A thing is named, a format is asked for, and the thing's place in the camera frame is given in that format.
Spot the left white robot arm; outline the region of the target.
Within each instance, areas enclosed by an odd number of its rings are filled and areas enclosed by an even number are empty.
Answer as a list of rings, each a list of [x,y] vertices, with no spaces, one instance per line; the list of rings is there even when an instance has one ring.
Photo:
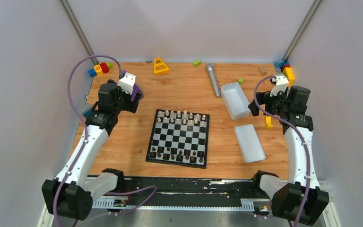
[[[99,149],[109,138],[122,111],[135,113],[143,97],[136,79],[125,76],[118,82],[109,80],[101,85],[98,101],[84,122],[84,132],[75,151],[63,169],[42,185],[47,210],[56,218],[85,220],[93,203],[109,191],[114,195],[125,192],[126,183],[121,171],[105,169],[87,182],[91,166]]]

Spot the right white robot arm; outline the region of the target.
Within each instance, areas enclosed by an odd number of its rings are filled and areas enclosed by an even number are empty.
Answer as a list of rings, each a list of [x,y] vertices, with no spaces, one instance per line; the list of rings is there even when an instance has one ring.
[[[291,222],[312,226],[329,203],[329,194],[320,189],[312,160],[313,121],[305,114],[310,90],[292,86],[275,96],[256,92],[249,109],[259,115],[275,115],[283,128],[289,154],[289,178],[281,182],[278,175],[258,171],[253,176],[251,191],[256,197],[271,199],[272,215]]]

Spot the silver microphone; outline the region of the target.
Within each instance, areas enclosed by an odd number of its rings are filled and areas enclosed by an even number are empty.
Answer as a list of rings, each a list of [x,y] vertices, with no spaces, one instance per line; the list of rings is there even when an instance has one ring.
[[[219,89],[219,85],[218,85],[218,81],[216,79],[216,74],[215,74],[215,67],[212,63],[207,63],[206,64],[206,71],[209,75],[209,80],[212,86],[212,89],[214,91],[215,97],[216,98],[220,98],[221,97],[221,93],[220,93],[220,89]]]

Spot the black white chessboard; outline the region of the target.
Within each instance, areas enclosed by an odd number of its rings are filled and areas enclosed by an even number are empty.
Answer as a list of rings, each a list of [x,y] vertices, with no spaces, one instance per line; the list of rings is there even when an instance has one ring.
[[[210,115],[157,109],[146,162],[207,167]]]

